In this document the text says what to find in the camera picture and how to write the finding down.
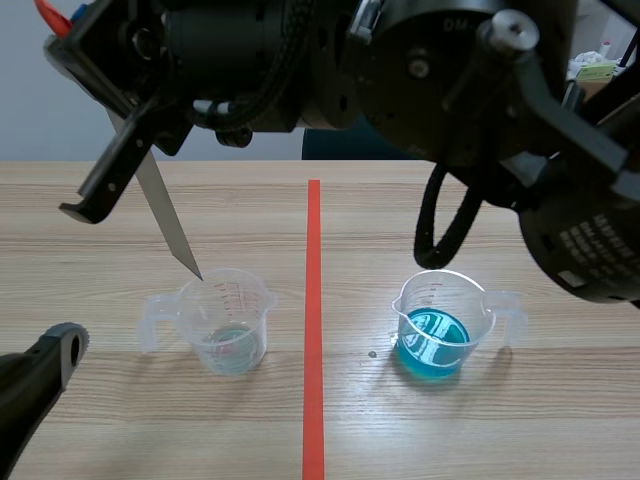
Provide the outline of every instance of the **red tape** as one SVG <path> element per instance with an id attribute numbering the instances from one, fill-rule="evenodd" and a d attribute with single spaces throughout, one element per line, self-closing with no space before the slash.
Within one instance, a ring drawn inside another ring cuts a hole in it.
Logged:
<path id="1" fill-rule="evenodd" d="M 309 180 L 304 323 L 302 480 L 324 480 L 322 228 L 320 180 Z"/>

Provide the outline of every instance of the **water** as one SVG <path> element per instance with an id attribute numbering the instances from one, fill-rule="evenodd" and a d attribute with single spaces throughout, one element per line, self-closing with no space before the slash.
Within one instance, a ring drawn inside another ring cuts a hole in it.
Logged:
<path id="1" fill-rule="evenodd" d="M 421 308 L 409 314 L 422 332 L 448 343 L 467 343 L 469 334 L 462 324 L 442 310 Z M 396 350 L 409 370 L 428 377 L 446 377 L 455 373 L 468 349 L 441 345 L 415 333 L 409 322 L 401 327 Z"/>
<path id="2" fill-rule="evenodd" d="M 249 328 L 239 325 L 215 330 L 205 338 L 212 345 L 198 347 L 196 353 L 211 370 L 217 373 L 222 375 L 244 373 L 255 366 L 256 357 L 261 350 L 258 334 L 253 331 L 247 335 L 249 331 Z M 236 338 L 237 341 L 218 345 Z"/>

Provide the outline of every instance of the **white wall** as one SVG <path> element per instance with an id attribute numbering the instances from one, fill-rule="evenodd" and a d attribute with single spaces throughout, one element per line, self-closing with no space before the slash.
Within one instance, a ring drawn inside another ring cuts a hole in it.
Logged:
<path id="1" fill-rule="evenodd" d="M 50 1 L 68 16 L 82 3 Z M 44 59 L 50 31 L 33 1 L 0 0 L 0 22 L 0 160 L 96 160 L 113 128 L 104 109 Z M 235 149 L 220 146 L 212 132 L 194 129 L 175 158 L 299 159 L 302 134 L 256 134 L 248 148 Z"/>
<path id="2" fill-rule="evenodd" d="M 618 14 L 596 1 L 585 4 L 584 13 L 576 19 L 571 56 L 600 50 L 602 42 L 610 41 L 607 58 L 616 60 L 624 54 L 633 38 L 635 28 Z"/>

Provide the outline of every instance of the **plastic measuring cup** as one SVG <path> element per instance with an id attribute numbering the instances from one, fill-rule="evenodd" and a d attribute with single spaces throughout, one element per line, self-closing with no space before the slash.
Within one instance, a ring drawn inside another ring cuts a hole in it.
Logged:
<path id="1" fill-rule="evenodd" d="M 515 292 L 486 292 L 449 270 L 427 270 L 405 282 L 392 303 L 400 316 L 396 350 L 410 370 L 428 377 L 455 373 L 504 319 L 505 344 L 524 332 L 527 314 Z"/>
<path id="2" fill-rule="evenodd" d="M 145 353 L 156 351 L 156 325 L 170 321 L 213 372 L 244 373 L 267 350 L 267 313 L 275 305 L 276 296 L 255 275 L 213 270 L 177 293 L 147 299 L 138 324 L 140 347 Z"/>

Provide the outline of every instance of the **wooden table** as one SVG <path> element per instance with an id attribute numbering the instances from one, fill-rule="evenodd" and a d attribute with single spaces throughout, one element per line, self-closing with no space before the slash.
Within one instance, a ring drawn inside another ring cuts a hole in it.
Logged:
<path id="1" fill-rule="evenodd" d="M 248 269 L 279 295 L 265 360 L 234 378 L 208 373 L 180 341 L 138 353 L 144 299 L 190 276 L 137 185 L 99 226 L 56 210 L 90 167 L 0 163 L 0 352 L 59 322 L 91 333 L 14 479 L 301 478 L 309 178 L 323 191 L 327 479 L 640 478 L 640 313 L 547 280 L 511 212 L 484 207 L 450 268 L 522 292 L 522 347 L 499 351 L 494 335 L 441 386 L 396 363 L 389 305 L 418 271 L 413 231 L 430 165 L 160 165 L 201 270 Z M 462 193 L 455 181 L 444 188 L 440 232 Z"/>

